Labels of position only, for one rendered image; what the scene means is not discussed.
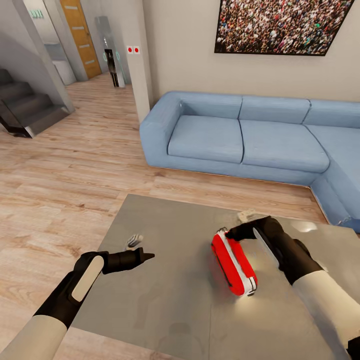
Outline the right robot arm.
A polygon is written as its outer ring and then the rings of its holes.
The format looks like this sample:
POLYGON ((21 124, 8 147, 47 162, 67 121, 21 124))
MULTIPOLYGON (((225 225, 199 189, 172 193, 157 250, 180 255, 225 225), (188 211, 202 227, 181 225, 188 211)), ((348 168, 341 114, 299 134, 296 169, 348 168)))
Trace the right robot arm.
POLYGON ((258 240, 283 271, 324 337, 335 360, 360 360, 360 304, 310 256, 306 246, 286 234, 271 215, 248 221, 256 210, 237 212, 239 226, 226 237, 258 240))

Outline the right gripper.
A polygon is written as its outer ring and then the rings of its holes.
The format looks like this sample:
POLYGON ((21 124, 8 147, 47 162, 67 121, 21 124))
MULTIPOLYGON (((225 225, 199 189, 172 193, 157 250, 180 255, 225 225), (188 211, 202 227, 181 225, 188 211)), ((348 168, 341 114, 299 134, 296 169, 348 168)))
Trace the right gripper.
POLYGON ((233 227, 230 229, 228 233, 226 233, 226 237, 228 239, 234 239, 235 242, 241 241, 243 239, 250 239, 251 236, 248 234, 247 225, 249 223, 243 223, 239 226, 233 227))

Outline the radio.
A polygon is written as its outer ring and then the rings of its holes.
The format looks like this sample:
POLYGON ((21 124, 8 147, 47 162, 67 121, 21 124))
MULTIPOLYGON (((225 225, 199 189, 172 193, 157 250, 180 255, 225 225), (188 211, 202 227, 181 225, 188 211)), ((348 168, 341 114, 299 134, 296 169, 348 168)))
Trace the radio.
POLYGON ((212 240, 212 250, 219 263, 230 291, 237 295, 253 296, 258 289, 258 279, 248 261, 240 240, 229 239, 228 229, 219 229, 212 240))

